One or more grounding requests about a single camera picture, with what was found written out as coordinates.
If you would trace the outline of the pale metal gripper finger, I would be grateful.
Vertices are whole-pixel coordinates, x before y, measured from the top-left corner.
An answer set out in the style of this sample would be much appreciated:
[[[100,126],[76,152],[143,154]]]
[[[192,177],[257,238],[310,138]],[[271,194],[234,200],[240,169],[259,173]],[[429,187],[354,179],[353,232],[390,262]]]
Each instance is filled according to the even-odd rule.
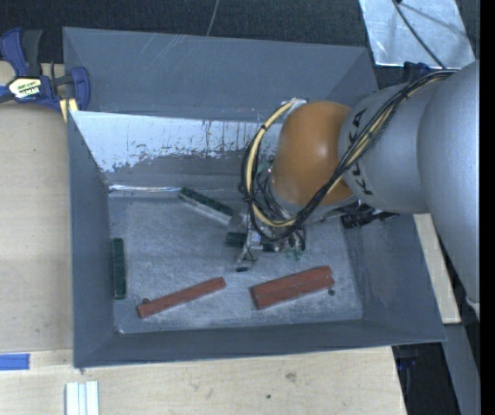
[[[236,260],[236,272],[250,270],[262,253],[261,236],[255,231],[248,231],[240,255]]]

